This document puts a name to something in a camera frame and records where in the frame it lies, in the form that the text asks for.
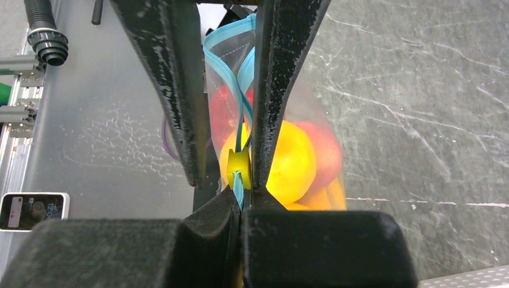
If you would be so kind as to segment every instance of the marble countertop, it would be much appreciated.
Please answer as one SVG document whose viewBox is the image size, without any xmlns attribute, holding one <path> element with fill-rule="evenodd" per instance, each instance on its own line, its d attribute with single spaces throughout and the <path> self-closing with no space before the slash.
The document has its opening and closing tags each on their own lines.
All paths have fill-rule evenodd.
<svg viewBox="0 0 509 288">
<path fill-rule="evenodd" d="M 333 0 L 305 71 L 420 279 L 509 264 L 509 2 Z"/>
</svg>

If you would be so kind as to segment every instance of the lemon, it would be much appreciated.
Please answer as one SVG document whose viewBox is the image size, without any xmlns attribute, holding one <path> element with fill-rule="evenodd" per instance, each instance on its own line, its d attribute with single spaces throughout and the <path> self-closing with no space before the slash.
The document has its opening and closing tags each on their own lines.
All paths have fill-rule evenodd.
<svg viewBox="0 0 509 288">
<path fill-rule="evenodd" d="M 242 146 L 248 138 L 242 126 Z M 225 141 L 219 156 L 222 179 L 227 182 L 228 151 L 235 149 L 236 132 Z M 299 200 L 316 176 L 316 156 L 306 133 L 296 125 L 283 121 L 269 173 L 267 190 L 283 205 Z"/>
</svg>

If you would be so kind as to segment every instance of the clear plastic bag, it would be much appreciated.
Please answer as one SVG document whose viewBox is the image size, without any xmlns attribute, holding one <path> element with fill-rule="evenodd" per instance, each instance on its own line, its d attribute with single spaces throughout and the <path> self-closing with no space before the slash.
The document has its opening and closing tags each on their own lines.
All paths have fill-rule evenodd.
<svg viewBox="0 0 509 288">
<path fill-rule="evenodd" d="M 247 141 L 251 127 L 237 99 L 244 94 L 253 103 L 255 20 L 221 27 L 203 42 L 212 142 L 225 186 L 228 151 Z M 267 189 L 288 210 L 346 209 L 341 145 L 303 71 L 286 106 Z"/>
</svg>

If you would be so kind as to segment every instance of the metal plate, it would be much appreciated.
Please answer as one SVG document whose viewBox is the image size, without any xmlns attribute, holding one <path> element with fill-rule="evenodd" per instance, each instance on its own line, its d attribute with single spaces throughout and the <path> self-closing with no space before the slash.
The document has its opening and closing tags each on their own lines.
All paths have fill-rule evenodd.
<svg viewBox="0 0 509 288">
<path fill-rule="evenodd" d="M 509 288 L 509 265 L 424 280 L 419 288 Z"/>
</svg>

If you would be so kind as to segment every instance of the nectarine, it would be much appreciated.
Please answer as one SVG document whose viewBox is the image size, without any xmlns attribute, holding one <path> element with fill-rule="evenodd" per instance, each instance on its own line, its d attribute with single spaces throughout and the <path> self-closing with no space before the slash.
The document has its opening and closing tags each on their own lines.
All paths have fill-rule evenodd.
<svg viewBox="0 0 509 288">
<path fill-rule="evenodd" d="M 318 191 L 329 185 L 343 168 L 343 151 L 332 130 L 323 124 L 296 122 L 313 143 L 316 154 L 316 177 L 309 191 Z"/>
</svg>

